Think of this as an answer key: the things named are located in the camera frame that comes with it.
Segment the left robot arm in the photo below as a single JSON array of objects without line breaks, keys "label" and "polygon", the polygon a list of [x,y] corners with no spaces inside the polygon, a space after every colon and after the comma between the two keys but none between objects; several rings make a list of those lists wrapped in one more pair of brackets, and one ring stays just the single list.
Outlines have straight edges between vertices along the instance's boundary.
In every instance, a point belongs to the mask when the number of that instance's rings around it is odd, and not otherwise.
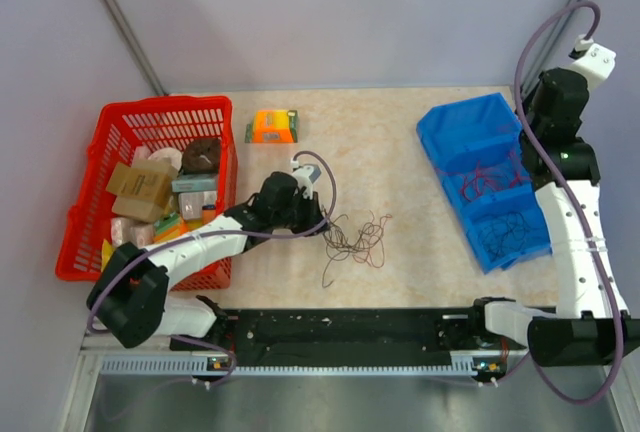
[{"label": "left robot arm", "polygon": [[314,189],[315,165],[274,172],[259,192],[211,222],[177,239],[147,247],[119,246],[94,284],[87,306],[126,348],[154,336],[188,336],[205,348],[226,339],[222,310],[210,299],[180,299],[170,291],[219,261],[244,254],[269,240],[316,235],[327,227]]}]

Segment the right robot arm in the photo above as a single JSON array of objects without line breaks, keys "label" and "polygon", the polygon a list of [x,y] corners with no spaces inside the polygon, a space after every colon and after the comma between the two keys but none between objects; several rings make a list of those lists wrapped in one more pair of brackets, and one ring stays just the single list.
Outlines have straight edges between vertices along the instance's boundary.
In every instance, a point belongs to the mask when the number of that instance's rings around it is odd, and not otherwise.
[{"label": "right robot arm", "polygon": [[639,321],[619,294],[622,335],[615,335],[606,292],[617,285],[610,271],[600,275],[593,258],[608,259],[599,217],[600,173],[593,148],[577,133],[589,99],[586,78],[564,68],[542,73],[523,105],[526,120],[579,201],[573,206],[526,134],[519,137],[521,162],[546,222],[558,272],[554,313],[511,299],[476,300],[483,312],[467,322],[469,340],[487,348],[502,336],[529,349],[541,367],[610,365],[616,349],[639,346]]}]

